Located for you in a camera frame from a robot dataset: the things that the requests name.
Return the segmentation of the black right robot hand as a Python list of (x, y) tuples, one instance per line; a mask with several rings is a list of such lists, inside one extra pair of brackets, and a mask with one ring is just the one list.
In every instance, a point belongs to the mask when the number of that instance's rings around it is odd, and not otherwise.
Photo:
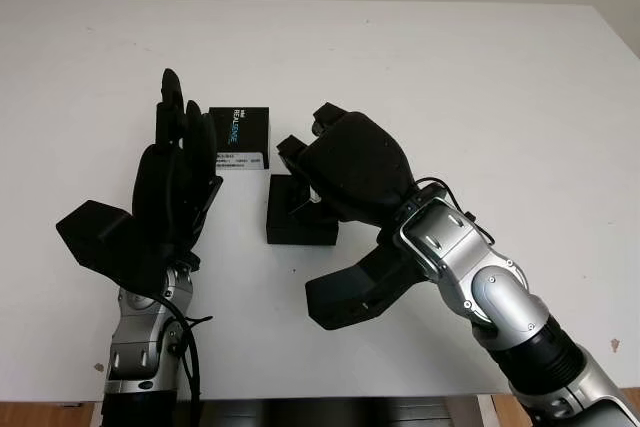
[(415, 191), (404, 151), (362, 112), (325, 103), (313, 118), (313, 142), (290, 135), (277, 145), (283, 163), (339, 221), (384, 226)]

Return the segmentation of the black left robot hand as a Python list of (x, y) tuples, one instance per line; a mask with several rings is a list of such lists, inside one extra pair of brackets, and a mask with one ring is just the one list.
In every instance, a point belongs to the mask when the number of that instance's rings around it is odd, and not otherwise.
[(162, 75), (156, 106), (155, 141), (141, 156), (132, 216), (143, 245), (168, 261), (200, 269), (193, 252), (223, 179), (216, 172), (217, 136), (213, 113), (183, 98), (176, 72)]

